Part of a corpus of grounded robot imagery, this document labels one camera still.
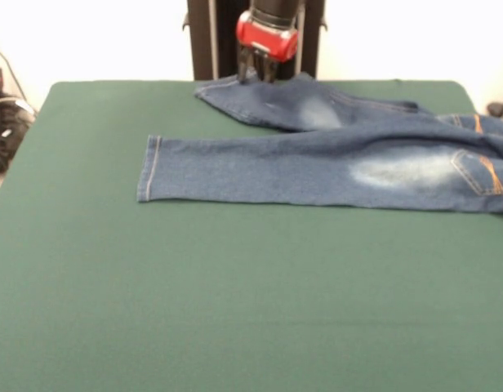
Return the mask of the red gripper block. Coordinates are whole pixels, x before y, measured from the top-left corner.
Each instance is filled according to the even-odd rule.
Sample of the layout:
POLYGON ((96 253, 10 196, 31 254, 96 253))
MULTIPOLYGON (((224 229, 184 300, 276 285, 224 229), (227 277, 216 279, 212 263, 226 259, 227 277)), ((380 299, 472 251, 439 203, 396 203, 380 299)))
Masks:
POLYGON ((250 11, 245 11, 238 18, 236 38, 241 44, 238 49, 238 81, 248 82, 256 76, 254 65, 256 49, 266 54, 258 56, 259 79, 273 83, 278 62, 287 62, 296 54, 298 30, 293 26, 287 29, 269 27, 257 21, 250 11))

